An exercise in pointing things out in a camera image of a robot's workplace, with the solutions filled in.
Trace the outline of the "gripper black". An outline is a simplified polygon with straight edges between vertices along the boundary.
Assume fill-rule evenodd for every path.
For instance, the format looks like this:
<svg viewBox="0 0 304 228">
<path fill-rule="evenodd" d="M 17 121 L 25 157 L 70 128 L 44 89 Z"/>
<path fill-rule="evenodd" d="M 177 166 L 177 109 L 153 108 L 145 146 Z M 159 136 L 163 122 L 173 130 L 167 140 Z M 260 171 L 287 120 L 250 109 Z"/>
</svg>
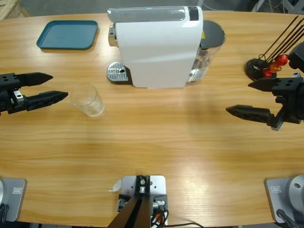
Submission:
<svg viewBox="0 0 304 228">
<path fill-rule="evenodd" d="M 302 77 L 262 78 L 248 84 L 251 88 L 277 95 L 276 102 L 282 104 L 277 115 L 269 109 L 249 105 L 234 105 L 226 111 L 243 120 L 264 123 L 276 131 L 284 122 L 300 124 L 304 120 L 304 90 L 299 89 L 303 84 Z"/>
<path fill-rule="evenodd" d="M 68 96 L 68 92 L 48 91 L 25 98 L 18 90 L 24 86 L 40 85 L 51 79 L 53 76 L 40 72 L 0 75 L 0 112 L 13 114 L 24 110 L 32 111 L 62 101 Z"/>
</svg>

